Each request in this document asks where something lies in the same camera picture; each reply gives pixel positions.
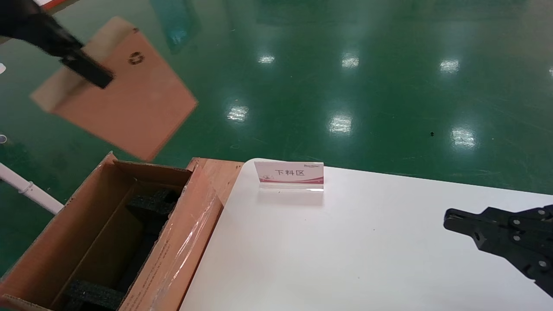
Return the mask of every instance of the cardboard sheet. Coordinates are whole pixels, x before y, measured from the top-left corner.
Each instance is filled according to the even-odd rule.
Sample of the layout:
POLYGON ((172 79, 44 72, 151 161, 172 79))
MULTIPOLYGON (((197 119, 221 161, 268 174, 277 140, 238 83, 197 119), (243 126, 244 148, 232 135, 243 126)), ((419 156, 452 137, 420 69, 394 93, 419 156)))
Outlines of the cardboard sheet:
POLYGON ((128 153, 153 160, 196 107, 194 96, 144 35, 121 18, 100 29, 85 51, 113 71, 107 88, 61 68, 32 99, 128 153))

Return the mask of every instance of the plastic wrap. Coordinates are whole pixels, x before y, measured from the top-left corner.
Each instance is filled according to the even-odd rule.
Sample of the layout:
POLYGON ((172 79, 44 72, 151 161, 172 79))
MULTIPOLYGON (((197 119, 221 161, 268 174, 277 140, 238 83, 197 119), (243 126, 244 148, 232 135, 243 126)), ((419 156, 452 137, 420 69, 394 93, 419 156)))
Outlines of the plastic wrap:
POLYGON ((221 211, 215 190, 196 167, 119 310, 177 310, 221 211))

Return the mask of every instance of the cardboard box flap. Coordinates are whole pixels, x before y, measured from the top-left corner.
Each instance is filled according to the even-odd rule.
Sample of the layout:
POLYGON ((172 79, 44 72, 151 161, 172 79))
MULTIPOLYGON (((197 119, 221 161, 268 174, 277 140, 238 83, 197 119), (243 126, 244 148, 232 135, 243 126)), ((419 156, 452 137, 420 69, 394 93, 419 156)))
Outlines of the cardboard box flap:
POLYGON ((32 99, 42 109, 150 162, 192 113, 196 99, 146 37, 123 19, 110 20, 85 50, 113 72, 105 89, 62 68, 32 99))
POLYGON ((177 310, 222 209, 197 167, 119 311, 177 310))
POLYGON ((51 311, 50 309, 43 308, 39 305, 24 301, 23 299, 19 299, 14 296, 4 295, 2 298, 8 303, 8 308, 23 311, 51 311))
POLYGON ((170 184, 179 187, 184 187, 192 174, 187 169, 178 169, 157 164, 121 160, 115 160, 114 164, 120 170, 134 176, 138 180, 150 183, 170 184))
MULTIPOLYGON (((0 296, 51 305, 134 184, 132 177, 113 164, 114 160, 115 156, 108 154, 48 223, 2 279, 0 296)), ((0 307, 4 303, 0 297, 0 307)))
MULTIPOLYGON (((113 17, 88 41, 83 50, 101 63, 134 29, 133 24, 128 21, 121 17, 113 17)), ((83 83, 87 83, 83 77, 62 66, 31 94, 31 98, 42 110, 50 112, 83 83)))

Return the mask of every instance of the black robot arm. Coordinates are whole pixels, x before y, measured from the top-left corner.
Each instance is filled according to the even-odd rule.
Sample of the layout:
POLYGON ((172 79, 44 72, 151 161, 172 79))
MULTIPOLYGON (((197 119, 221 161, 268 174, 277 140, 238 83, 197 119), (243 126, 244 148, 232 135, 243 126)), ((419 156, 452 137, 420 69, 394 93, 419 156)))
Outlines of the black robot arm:
POLYGON ((0 35, 60 57, 65 66, 103 89, 113 80, 113 74, 86 55, 82 43, 33 0, 0 0, 0 35))
POLYGON ((481 214, 449 209, 444 227, 507 259, 553 297, 553 205, 521 212, 487 208, 481 214))

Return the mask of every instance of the white table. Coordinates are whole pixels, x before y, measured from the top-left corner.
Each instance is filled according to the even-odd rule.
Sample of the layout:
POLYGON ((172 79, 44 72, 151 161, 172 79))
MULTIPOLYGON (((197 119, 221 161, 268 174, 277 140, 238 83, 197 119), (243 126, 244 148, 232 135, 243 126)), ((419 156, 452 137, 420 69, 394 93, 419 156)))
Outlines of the white table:
POLYGON ((182 311, 548 310, 507 260, 443 228, 444 213, 522 211, 553 196, 325 168, 323 193, 234 185, 182 311))

